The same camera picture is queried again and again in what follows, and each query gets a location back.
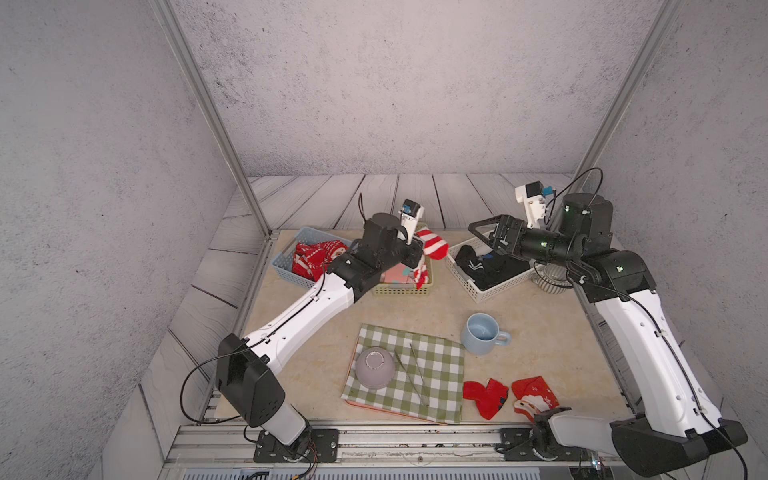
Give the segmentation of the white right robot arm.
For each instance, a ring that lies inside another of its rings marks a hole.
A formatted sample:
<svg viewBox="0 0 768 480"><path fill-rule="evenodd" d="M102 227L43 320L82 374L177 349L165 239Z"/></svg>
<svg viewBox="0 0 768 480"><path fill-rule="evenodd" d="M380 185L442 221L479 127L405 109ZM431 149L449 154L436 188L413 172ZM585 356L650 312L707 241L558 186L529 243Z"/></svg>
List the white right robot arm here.
<svg viewBox="0 0 768 480"><path fill-rule="evenodd" d="M643 410L611 420L556 407L535 415L533 448L542 458L567 447L619 457L635 474L653 477L736 451L748 435L722 417L704 393L669 330L656 282L635 252L612 247L613 205L597 194L562 201L556 230L510 215L473 222L469 231L493 251L565 269L612 331L637 383Z"/></svg>

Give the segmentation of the pink sock with blue text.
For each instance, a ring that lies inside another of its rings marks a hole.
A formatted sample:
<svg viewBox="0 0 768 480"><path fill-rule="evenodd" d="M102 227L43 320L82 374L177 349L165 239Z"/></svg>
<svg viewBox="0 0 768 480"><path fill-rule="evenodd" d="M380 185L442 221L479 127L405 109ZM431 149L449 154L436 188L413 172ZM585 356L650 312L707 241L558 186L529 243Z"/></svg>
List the pink sock with blue text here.
<svg viewBox="0 0 768 480"><path fill-rule="evenodd" d="M426 265L412 269L404 264L398 264L383 273L380 282L384 284L414 284L420 287L428 279L429 270Z"/></svg>

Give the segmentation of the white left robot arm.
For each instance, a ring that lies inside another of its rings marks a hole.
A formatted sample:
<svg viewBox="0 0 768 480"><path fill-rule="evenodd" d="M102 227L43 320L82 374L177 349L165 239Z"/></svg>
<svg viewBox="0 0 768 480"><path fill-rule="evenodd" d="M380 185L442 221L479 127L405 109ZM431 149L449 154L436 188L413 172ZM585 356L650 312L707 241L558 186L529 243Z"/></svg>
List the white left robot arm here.
<svg viewBox="0 0 768 480"><path fill-rule="evenodd" d="M416 268L424 242L415 232L421 208L408 201L400 214L376 213L361 238L323 269L320 279L280 315L241 339L225 337L216 357L215 387L250 427L260 427L288 449L303 454L311 426L286 399L277 375L330 319L351 307L398 264Z"/></svg>

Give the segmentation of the black sock with white label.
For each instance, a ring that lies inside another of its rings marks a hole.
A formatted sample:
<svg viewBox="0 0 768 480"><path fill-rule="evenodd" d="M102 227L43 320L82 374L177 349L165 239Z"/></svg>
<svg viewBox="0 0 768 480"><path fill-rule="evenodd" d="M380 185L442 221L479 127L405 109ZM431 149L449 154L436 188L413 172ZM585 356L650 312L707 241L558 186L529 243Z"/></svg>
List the black sock with white label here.
<svg viewBox="0 0 768 480"><path fill-rule="evenodd" d="M455 261L480 291L489 290L530 269L528 262L495 251L477 255L469 245L460 248Z"/></svg>

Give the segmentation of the red bear Christmas sock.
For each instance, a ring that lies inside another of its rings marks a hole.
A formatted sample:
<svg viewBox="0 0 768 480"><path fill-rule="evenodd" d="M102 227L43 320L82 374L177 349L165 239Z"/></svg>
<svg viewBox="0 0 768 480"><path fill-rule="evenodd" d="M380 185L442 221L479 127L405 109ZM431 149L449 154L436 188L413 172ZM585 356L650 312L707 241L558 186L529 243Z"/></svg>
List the red bear Christmas sock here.
<svg viewBox="0 0 768 480"><path fill-rule="evenodd" d="M317 244L299 242L293 253L291 271L302 278L316 282L327 271L330 263L346 250L347 246L338 240Z"/></svg>

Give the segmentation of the plain red sock front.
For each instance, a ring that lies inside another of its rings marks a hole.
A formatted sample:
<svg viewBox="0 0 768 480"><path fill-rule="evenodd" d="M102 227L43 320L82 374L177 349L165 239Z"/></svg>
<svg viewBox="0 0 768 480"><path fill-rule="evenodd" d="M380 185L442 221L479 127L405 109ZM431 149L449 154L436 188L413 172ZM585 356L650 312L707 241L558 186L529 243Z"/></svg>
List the plain red sock front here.
<svg viewBox="0 0 768 480"><path fill-rule="evenodd" d="M492 420L509 398L509 388L493 378L485 385L476 381L465 381L462 395L465 400L475 402L483 419Z"/></svg>

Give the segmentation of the red white striped Santa sock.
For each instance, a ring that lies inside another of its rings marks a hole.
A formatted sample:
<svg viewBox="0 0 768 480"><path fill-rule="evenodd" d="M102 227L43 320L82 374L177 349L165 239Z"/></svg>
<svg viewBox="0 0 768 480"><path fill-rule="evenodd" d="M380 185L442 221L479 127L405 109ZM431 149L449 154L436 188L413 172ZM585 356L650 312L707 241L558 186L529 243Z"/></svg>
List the red white striped Santa sock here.
<svg viewBox="0 0 768 480"><path fill-rule="evenodd" d="M450 245L444 238L427 227L417 230L414 238L418 238L423 243L422 259L413 272L416 289L421 290L429 281L429 267L426 265L426 260L444 259L448 255Z"/></svg>

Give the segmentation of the red Santa sock front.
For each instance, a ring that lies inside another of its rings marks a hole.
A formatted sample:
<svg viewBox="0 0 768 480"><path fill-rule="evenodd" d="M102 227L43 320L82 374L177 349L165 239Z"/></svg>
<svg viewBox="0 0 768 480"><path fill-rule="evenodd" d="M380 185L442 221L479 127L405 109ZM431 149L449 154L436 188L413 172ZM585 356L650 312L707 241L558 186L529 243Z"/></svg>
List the red Santa sock front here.
<svg viewBox="0 0 768 480"><path fill-rule="evenodd" d="M515 396L513 409L529 421L534 416L560 406L560 403L542 376L516 380L511 384Z"/></svg>

